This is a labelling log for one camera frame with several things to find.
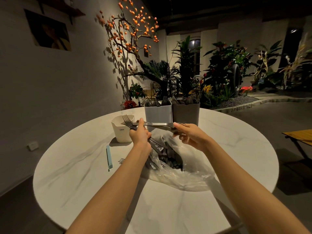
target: white marble tabletop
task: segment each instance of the white marble tabletop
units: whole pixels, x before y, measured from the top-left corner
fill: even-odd
[[[144,108],[111,113],[86,122],[59,138],[40,159],[33,178],[36,200],[47,216],[67,229],[93,195],[119,167],[132,147],[115,147],[108,172],[106,145],[115,137],[111,120],[133,114],[145,119]],[[247,123],[220,112],[200,109],[199,127],[270,192],[279,166],[269,141]],[[216,198],[230,210],[217,177],[211,190],[185,192],[151,180],[140,179],[122,233],[205,233],[231,227]]]

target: plastic bag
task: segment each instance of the plastic bag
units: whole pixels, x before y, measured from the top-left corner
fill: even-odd
[[[162,139],[176,152],[175,154],[179,155],[176,160],[176,169],[170,167],[172,164],[166,164],[166,160],[163,158],[160,160],[157,152],[152,149],[142,170],[142,177],[183,191],[210,190],[207,180],[213,178],[215,173],[204,153],[190,145],[183,144],[178,137],[173,138],[172,135],[173,133],[161,129],[152,131],[153,138]]]

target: gravel bed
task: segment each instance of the gravel bed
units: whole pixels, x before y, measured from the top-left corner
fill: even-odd
[[[209,108],[209,109],[214,110],[214,109],[220,109],[220,108],[234,107],[234,106],[238,106],[238,105],[242,105],[246,103],[251,103],[257,100],[258,99],[253,98],[253,97],[240,95],[237,98],[230,98],[228,101],[224,101],[220,103],[219,105]]]

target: framed picture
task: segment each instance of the framed picture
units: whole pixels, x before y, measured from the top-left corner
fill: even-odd
[[[36,46],[71,51],[66,25],[24,9]]]

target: gray floor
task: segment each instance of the gray floor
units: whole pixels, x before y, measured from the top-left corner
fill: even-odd
[[[268,103],[230,115],[252,125],[271,142],[280,162],[280,189],[276,188],[273,194],[312,231],[312,192],[296,173],[283,165],[302,157],[295,145],[281,134],[312,129],[312,103]],[[302,148],[312,155],[312,147],[302,145]],[[62,233],[37,205],[31,178],[0,197],[0,233]],[[241,228],[240,232],[234,233],[246,234],[247,231]]]

